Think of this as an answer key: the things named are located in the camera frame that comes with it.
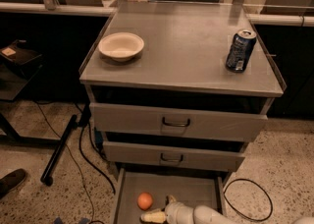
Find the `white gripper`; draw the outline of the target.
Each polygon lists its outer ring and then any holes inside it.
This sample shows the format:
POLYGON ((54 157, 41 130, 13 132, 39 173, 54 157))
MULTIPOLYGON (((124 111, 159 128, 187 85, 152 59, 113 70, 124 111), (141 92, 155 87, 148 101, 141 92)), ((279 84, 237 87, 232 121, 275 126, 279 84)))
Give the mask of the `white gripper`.
POLYGON ((194 224, 193 208, 177 202, 177 199, 172 196, 166 196, 168 204, 163 211, 151 211, 143 213, 140 219, 143 222, 163 224, 166 220, 168 224, 194 224))

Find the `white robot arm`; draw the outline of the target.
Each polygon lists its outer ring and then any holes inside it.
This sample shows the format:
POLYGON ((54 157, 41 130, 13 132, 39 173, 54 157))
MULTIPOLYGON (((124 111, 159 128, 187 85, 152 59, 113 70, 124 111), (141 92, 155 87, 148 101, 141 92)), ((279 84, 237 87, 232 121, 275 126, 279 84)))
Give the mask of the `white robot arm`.
POLYGON ((158 208, 143 213, 140 220, 155 224, 237 224, 223 214, 206 205, 189 207, 167 196, 168 204, 164 209, 158 208))

